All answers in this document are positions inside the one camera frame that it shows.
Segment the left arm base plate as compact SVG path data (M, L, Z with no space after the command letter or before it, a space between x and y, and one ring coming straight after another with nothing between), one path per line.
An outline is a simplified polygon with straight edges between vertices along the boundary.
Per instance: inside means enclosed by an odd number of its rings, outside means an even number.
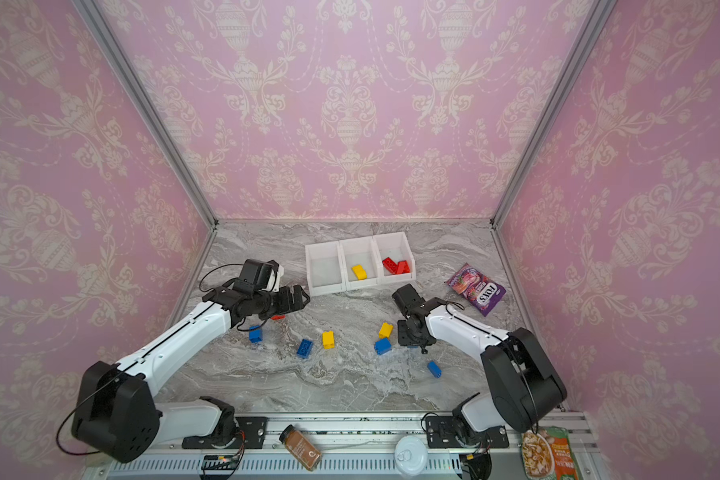
M266 438L268 418L265 416L236 417L234 427L229 432L220 431L218 435L192 436L182 440L185 450L232 449L244 446L246 450L262 449Z

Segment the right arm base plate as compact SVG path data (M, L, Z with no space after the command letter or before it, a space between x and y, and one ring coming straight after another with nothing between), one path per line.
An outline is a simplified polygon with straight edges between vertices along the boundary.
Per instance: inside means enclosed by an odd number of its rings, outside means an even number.
M440 416L434 412L427 412L421 418L420 424L429 448L504 449L510 446L504 426L475 433L452 416Z

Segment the red long lego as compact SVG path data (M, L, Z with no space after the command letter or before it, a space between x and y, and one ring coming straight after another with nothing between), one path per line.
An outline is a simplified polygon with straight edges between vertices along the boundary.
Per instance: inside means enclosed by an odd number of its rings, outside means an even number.
M385 259L383 259L383 260L382 260L382 265L384 266L385 270L386 270L390 275L397 275L397 274L398 274L399 264L398 264L397 262L395 262L394 260L392 260L391 258L386 257Z

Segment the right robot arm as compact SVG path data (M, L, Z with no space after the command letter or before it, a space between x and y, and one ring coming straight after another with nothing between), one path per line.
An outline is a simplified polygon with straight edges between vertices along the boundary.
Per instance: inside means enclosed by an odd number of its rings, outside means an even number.
M460 442L475 445L486 431L497 427L519 433L534 430L567 399L566 386L530 330L490 327L440 298L395 294L393 299L402 315L400 345L426 353L430 346L445 342L483 368L488 389L462 401L451 413Z

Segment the yellow long lego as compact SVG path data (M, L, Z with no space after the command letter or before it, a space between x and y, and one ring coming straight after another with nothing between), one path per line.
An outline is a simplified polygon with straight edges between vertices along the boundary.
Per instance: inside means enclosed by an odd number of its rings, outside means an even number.
M368 278L368 274L367 274L366 270L360 264L354 265L352 267L352 272L354 273L354 275L358 281L363 281Z

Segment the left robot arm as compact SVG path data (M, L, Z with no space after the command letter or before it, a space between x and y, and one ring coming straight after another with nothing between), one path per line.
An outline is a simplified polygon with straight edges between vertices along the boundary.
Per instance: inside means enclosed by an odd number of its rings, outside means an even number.
M262 288L237 289L234 281L207 291L181 321L114 363L98 361L83 374L78 399L62 424L89 454L128 463L151 446L195 438L225 448L242 434L232 405L209 396L157 404L167 381L209 343L251 316L266 322L304 309L311 301L300 285L271 279Z

